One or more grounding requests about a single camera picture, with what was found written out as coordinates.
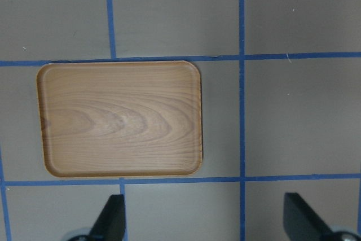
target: blue tape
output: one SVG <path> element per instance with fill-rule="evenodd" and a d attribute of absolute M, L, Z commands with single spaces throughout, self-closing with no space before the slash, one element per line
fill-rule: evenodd
<path fill-rule="evenodd" d="M 357 215 L 357 232 L 361 234 L 361 179 L 359 181 L 359 210 Z"/>
<path fill-rule="evenodd" d="M 2 202 L 2 212 L 4 217 L 6 240 L 11 241 L 11 228 L 10 228 L 10 219 L 9 211 L 7 207 L 7 198 L 6 198 L 6 185 L 3 171 L 2 155 L 0 148 L 0 190 L 1 190 L 1 202 Z"/>
<path fill-rule="evenodd" d="M 244 2 L 239 0 L 239 128 L 240 128 L 240 241 L 245 240 L 245 26 Z"/>
<path fill-rule="evenodd" d="M 84 59 L 84 60 L 0 60 L 0 67 L 10 66 L 43 66 L 49 63 L 93 63 L 93 62 L 154 62 L 186 60 L 189 62 L 212 62 L 221 60 L 239 60 L 238 55 L 222 56 L 146 56 L 115 59 Z"/>
<path fill-rule="evenodd" d="M 113 0 L 107 0 L 107 13 L 108 13 L 109 46 L 111 50 L 111 58 L 114 59 L 117 57 L 117 53 L 115 48 Z"/>
<path fill-rule="evenodd" d="M 125 184 L 124 184 L 124 179 L 120 178 L 120 184 L 119 184 L 119 189 L 120 189 L 120 194 L 123 194 L 124 196 L 124 206 L 125 206 L 125 217 L 126 217 L 126 195 L 125 195 Z M 127 225 L 125 225 L 125 232 L 124 232 L 124 236 L 123 236 L 123 241 L 128 241 L 128 227 Z"/>
<path fill-rule="evenodd" d="M 361 173 L 341 174 L 303 174 L 303 175 L 282 175 L 282 176 L 247 176 L 246 182 L 271 182 L 271 181 L 306 181 L 325 179 L 358 179 Z"/>
<path fill-rule="evenodd" d="M 314 52 L 289 54 L 256 54 L 246 55 L 246 60 L 267 59 L 322 59 L 322 58 L 360 58 L 361 52 Z"/>
<path fill-rule="evenodd" d="M 84 186 L 84 185 L 119 185 L 119 179 L 85 179 L 55 181 L 6 181 L 6 186 Z"/>
<path fill-rule="evenodd" d="M 199 177 L 199 178 L 159 178 L 159 179 L 125 179 L 126 185 L 142 185 L 152 183 L 220 183 L 239 182 L 239 177 Z"/>

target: wood grain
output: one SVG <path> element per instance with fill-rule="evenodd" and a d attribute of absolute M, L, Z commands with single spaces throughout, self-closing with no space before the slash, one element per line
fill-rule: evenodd
<path fill-rule="evenodd" d="M 55 176 L 188 175 L 201 165 L 200 75 L 188 62 L 48 64 L 37 86 Z"/>

